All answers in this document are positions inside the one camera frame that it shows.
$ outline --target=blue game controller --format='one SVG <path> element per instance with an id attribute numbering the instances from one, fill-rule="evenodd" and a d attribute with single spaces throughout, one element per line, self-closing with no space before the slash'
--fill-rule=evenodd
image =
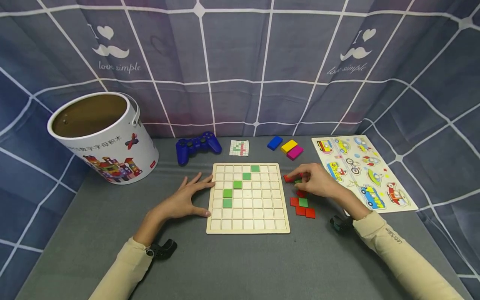
<path id="1" fill-rule="evenodd" d="M 181 139 L 177 142 L 176 148 L 177 161 L 181 166 L 185 166 L 188 163 L 188 158 L 197 153 L 197 151 L 206 152 L 212 150 L 215 154 L 222 152 L 222 146 L 220 146 L 213 132 L 210 131 L 206 131 L 201 136 L 189 140 Z"/>

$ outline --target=gray tabletop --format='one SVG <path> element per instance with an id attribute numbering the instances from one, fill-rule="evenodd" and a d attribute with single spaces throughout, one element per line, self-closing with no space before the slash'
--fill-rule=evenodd
<path id="1" fill-rule="evenodd" d="M 174 139 L 155 140 L 161 149 L 155 170 L 124 186 L 90 172 L 17 300 L 85 300 L 109 269 L 148 209 L 172 194 L 182 177 L 212 172 L 214 163 L 275 162 L 282 174 L 319 161 L 310 137 L 298 136 L 304 153 L 294 162 L 266 147 L 271 137 L 249 138 L 250 156 L 229 156 L 231 138 L 219 138 L 220 155 L 198 154 L 187 166 L 176 162 Z M 284 184 L 285 197 L 294 195 Z M 194 203 L 208 207 L 209 191 Z M 328 224 L 337 208 L 309 201 L 316 219 L 295 215 L 288 205 L 290 234 L 207 235 L 206 219 L 169 221 L 158 239 L 174 239 L 173 256 L 154 262 L 136 299 L 409 299 L 386 265 L 354 234 L 340 236 Z M 471 299 L 414 212 L 382 215 L 466 299 Z"/>

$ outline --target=left hand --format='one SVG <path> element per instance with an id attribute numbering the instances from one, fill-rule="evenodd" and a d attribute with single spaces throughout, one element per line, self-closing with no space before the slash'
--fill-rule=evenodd
<path id="1" fill-rule="evenodd" d="M 192 204 L 193 194 L 197 191 L 215 186 L 215 182 L 210 182 L 213 175 L 210 175 L 199 182 L 198 180 L 201 176 L 202 173 L 200 172 L 191 181 L 188 181 L 188 178 L 185 176 L 179 189 L 152 209 L 150 213 L 164 216 L 167 219 L 176 219 L 189 215 L 209 217 L 210 212 L 207 209 Z"/>

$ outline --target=pink block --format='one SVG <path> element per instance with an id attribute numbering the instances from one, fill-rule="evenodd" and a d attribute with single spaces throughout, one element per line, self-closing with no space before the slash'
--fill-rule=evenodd
<path id="1" fill-rule="evenodd" d="M 288 153 L 287 153 L 287 157 L 290 158 L 291 160 L 294 160 L 295 158 L 297 158 L 297 156 L 300 155 L 300 153 L 303 152 L 303 148 L 296 145 L 295 147 L 293 147 L 292 150 L 290 150 Z"/>

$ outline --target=bucket handle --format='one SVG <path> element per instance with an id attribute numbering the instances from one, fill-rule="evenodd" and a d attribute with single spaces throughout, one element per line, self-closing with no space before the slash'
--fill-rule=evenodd
<path id="1" fill-rule="evenodd" d="M 135 101 L 135 99 L 133 99 L 132 96 L 130 96 L 126 93 L 122 93 L 122 92 L 118 92 L 118 93 L 127 97 L 131 102 L 135 103 L 135 106 L 137 106 L 137 109 L 135 111 L 135 116 L 133 116 L 133 119 L 132 119 L 132 122 L 131 122 L 133 127 L 137 127 L 138 119 L 140 118 L 140 106 L 138 106 L 137 101 Z"/>

